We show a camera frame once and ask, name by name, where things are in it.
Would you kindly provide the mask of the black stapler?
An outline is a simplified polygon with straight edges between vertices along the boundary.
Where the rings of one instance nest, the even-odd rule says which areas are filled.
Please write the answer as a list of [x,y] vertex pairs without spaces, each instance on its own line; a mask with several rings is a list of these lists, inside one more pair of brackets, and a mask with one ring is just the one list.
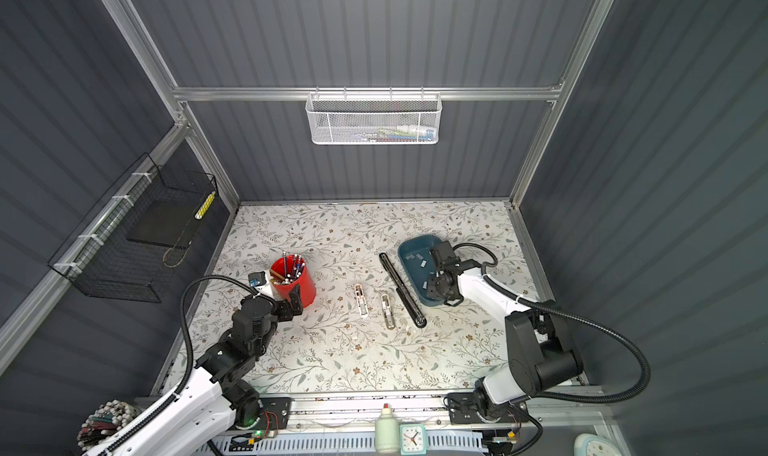
[[399,295],[400,300],[402,301],[414,325],[417,328],[425,328],[427,326],[426,316],[423,314],[418,304],[414,300],[413,296],[409,292],[408,288],[405,286],[404,281],[402,280],[401,276],[399,275],[396,268],[392,264],[387,253],[380,252],[379,260],[383,268],[385,269],[385,271],[387,272],[387,274],[395,284],[396,292]]

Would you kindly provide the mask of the teal plastic tray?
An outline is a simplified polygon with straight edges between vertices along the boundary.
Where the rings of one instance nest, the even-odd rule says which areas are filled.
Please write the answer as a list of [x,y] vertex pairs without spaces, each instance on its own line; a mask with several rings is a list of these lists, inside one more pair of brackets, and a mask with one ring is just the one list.
[[442,241],[447,240],[427,234],[406,240],[397,250],[406,275],[416,290],[418,300],[428,307],[444,305],[429,300],[426,295],[427,279],[435,274],[435,263],[430,249]]

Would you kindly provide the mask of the pink eraser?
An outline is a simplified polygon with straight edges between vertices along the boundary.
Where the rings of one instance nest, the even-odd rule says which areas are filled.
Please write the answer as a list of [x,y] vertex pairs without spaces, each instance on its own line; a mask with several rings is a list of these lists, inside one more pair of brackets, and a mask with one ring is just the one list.
[[353,285],[353,292],[360,317],[367,318],[369,316],[369,308],[366,296],[364,294],[363,286],[360,283],[355,283]]

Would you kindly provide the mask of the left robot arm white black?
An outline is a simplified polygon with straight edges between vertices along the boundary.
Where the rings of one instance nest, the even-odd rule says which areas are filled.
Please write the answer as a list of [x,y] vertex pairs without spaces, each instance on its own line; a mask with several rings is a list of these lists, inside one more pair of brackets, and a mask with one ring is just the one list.
[[232,328],[182,380],[125,428],[87,450],[88,455],[191,455],[225,431],[264,436],[280,428],[274,411],[244,380],[265,354],[277,324],[303,312],[301,289],[273,300],[252,294],[233,315]]

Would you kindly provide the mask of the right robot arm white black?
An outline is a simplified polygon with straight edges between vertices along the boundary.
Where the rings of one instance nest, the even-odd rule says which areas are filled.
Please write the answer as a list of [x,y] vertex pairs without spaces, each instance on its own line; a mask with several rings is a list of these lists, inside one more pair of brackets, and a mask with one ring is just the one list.
[[556,305],[545,302],[537,309],[529,301],[491,277],[498,264],[488,248],[468,244],[490,259],[461,259],[464,245],[442,241],[430,249],[436,274],[428,279],[427,293],[452,307],[470,300],[504,326],[507,361],[481,378],[473,391],[474,408],[485,421],[500,417],[501,407],[539,396],[544,391],[580,375],[583,362],[568,321],[552,313]]

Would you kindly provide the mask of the red pen cup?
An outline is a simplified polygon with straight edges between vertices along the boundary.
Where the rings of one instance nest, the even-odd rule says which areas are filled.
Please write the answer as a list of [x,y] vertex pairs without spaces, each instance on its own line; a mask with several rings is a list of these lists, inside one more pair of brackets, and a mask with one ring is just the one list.
[[304,309],[314,302],[316,288],[303,256],[286,253],[270,266],[268,273],[273,289],[280,298],[287,299],[290,292],[298,288]]

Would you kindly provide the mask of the yellow marker in side basket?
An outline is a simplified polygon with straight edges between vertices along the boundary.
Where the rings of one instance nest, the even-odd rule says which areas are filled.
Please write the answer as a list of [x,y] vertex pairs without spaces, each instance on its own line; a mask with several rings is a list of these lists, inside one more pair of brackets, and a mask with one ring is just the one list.
[[196,220],[202,220],[204,216],[206,216],[206,213],[208,212],[209,208],[212,206],[213,202],[216,200],[217,192],[212,191],[208,196],[206,196],[204,202],[200,204],[198,207],[198,210],[194,214],[194,218]]

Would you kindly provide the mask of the white glue bottle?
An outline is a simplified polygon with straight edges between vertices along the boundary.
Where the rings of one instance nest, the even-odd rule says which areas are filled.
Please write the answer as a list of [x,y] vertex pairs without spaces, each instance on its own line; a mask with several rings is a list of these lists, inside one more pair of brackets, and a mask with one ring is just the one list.
[[399,421],[388,403],[383,404],[380,416],[375,423],[374,447],[378,454],[400,452]]

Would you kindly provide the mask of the small teal clock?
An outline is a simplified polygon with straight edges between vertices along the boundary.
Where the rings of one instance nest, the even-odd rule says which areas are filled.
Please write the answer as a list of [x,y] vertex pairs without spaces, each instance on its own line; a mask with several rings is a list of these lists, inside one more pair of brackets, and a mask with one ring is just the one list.
[[399,429],[402,456],[422,456],[427,453],[428,437],[423,424],[402,424]]

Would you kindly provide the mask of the clear jar of pencils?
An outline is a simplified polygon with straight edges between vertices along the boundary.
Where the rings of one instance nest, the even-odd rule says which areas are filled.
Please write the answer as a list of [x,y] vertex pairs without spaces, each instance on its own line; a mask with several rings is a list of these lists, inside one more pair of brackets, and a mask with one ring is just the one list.
[[134,421],[142,410],[128,402],[111,400],[100,405],[81,425],[77,445],[83,453]]

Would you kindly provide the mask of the white round device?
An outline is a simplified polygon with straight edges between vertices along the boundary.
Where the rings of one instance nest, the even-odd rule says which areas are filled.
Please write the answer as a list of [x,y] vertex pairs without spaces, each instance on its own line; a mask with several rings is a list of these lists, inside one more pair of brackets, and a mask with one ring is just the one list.
[[622,456],[620,449],[610,440],[596,434],[582,433],[573,445],[574,456]]

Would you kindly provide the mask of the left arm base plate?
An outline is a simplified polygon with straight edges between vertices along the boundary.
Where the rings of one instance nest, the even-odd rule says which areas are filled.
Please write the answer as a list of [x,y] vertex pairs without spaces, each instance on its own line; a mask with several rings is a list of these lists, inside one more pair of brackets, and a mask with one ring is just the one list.
[[232,428],[242,431],[279,431],[287,428],[293,400],[289,397],[251,399],[238,406]]

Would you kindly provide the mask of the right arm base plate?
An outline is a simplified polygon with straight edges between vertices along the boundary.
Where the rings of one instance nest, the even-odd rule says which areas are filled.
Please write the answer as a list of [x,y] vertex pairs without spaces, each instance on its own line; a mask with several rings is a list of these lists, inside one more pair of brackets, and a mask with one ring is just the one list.
[[450,392],[442,399],[454,425],[511,424],[524,421],[528,414],[525,400],[494,404],[479,391]]

